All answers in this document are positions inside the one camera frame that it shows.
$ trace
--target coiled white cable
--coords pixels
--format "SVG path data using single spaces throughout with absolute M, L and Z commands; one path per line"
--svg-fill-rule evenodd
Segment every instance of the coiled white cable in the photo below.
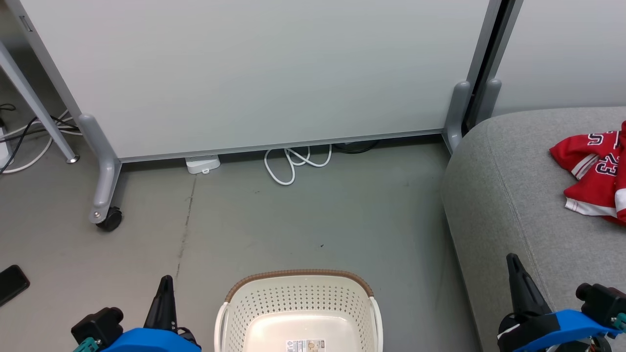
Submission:
M 310 156 L 311 156 L 311 148 L 307 147 L 307 156 L 306 158 L 303 157 L 302 155 L 298 154 L 295 150 L 291 149 L 291 148 L 285 148 L 283 149 L 283 151 L 285 152 L 285 156 L 287 157 L 287 161 L 289 162 L 289 167 L 291 168 L 291 180 L 289 180 L 288 182 L 283 182 L 281 180 L 279 180 L 274 173 L 272 172 L 272 169 L 270 168 L 270 165 L 267 164 L 267 156 L 269 155 L 269 153 L 272 151 L 273 149 L 270 149 L 268 151 L 265 152 L 265 156 L 263 157 L 263 162 L 265 163 L 265 168 L 267 169 L 267 172 L 270 174 L 270 176 L 274 179 L 274 181 L 276 181 L 278 184 L 281 184 L 283 186 L 288 186 L 292 183 L 294 183 L 295 181 L 295 166 L 303 166 L 304 164 L 309 164 L 313 167 L 325 167 L 329 161 L 331 161 L 331 155 L 332 155 L 332 145 L 329 144 L 328 145 L 328 157 L 326 158 L 326 161 L 324 163 L 321 164 L 317 164 L 314 162 L 311 162 Z M 291 154 L 295 155 L 296 157 L 300 158 L 300 160 L 302 160 L 299 163 L 294 162 L 293 160 L 291 160 Z

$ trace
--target gray metal leg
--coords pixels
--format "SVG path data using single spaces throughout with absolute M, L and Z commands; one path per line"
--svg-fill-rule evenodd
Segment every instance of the gray metal leg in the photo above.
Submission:
M 121 163 L 102 129 L 100 129 L 96 118 L 82 114 L 78 117 L 78 120 L 83 128 L 83 135 L 85 135 L 91 149 L 98 157 L 100 165 L 100 176 L 98 177 L 98 185 L 96 186 L 93 206 L 89 215 L 89 220 L 92 223 L 99 224 L 105 220 L 109 211 L 115 185 L 120 176 Z
M 483 99 L 480 101 L 478 113 L 476 114 L 476 125 L 487 120 L 491 117 L 491 114 L 493 114 L 493 109 L 496 107 L 496 100 L 498 100 L 501 87 L 502 82 L 498 78 L 493 78 L 485 84 Z
M 35 95 L 33 88 L 26 81 L 26 77 L 22 74 L 22 71 L 18 68 L 17 64 L 9 54 L 9 51 L 6 49 L 4 44 L 0 41 L 0 66 L 2 66 L 4 72 L 9 79 L 15 85 L 15 88 L 18 89 L 18 92 L 22 94 L 28 106 L 31 107 L 35 115 L 39 118 L 41 123 L 44 125 L 50 136 L 54 140 L 54 142 L 59 146 L 65 157 L 67 158 L 67 163 L 75 163 L 78 161 L 79 156 L 74 154 L 72 148 L 69 147 L 65 138 L 63 138 L 59 128 L 57 128 L 56 124 L 50 118 L 50 114 L 46 111 L 46 108 L 41 103 L 41 100 Z
M 461 134 L 461 124 L 465 111 L 470 102 L 471 84 L 468 81 L 459 82 L 454 86 L 452 99 L 450 99 L 450 107 L 446 116 L 446 124 L 443 128 L 443 140 L 450 151 L 454 152 L 456 146 L 463 137 Z

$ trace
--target gray sofa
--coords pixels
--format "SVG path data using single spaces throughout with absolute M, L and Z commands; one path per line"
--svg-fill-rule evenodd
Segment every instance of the gray sofa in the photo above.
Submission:
M 626 291 L 626 227 L 564 208 L 574 177 L 548 149 L 566 137 L 619 130 L 626 107 L 512 113 L 472 129 L 454 151 L 443 202 L 485 352 L 511 312 L 505 256 L 519 255 L 553 310 L 580 309 L 583 282 Z M 611 341 L 626 351 L 626 338 Z

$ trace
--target teal connector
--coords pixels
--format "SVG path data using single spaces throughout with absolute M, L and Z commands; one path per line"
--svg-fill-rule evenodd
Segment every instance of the teal connector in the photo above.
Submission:
M 626 333 L 626 314 L 619 313 L 613 321 L 613 326 L 615 329 L 621 330 L 623 333 Z
M 96 352 L 100 348 L 98 343 L 93 338 L 86 338 L 74 352 Z

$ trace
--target gray floor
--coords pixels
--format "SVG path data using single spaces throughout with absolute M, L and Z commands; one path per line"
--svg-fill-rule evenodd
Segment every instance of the gray floor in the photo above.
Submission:
M 3 79 L 0 102 L 17 101 L 21 115 L 5 117 L 18 126 L 31 113 Z M 42 89 L 46 106 L 63 111 Z M 16 166 L 46 141 L 29 138 Z M 87 221 L 96 160 L 81 137 L 68 141 L 77 164 L 52 146 L 35 166 L 0 176 L 0 267 L 19 264 L 31 280 L 0 308 L 3 351 L 71 351 L 70 327 L 105 306 L 124 311 L 126 329 L 141 326 L 165 274 L 176 278 L 180 325 L 211 351 L 217 310 L 239 279 L 298 268 L 362 276 L 386 351 L 478 351 L 439 199 L 448 161 L 439 139 L 336 153 L 324 168 L 297 168 L 289 187 L 267 175 L 262 153 L 224 156 L 209 175 L 190 175 L 181 160 L 125 165 L 115 200 L 125 219 L 110 234 Z

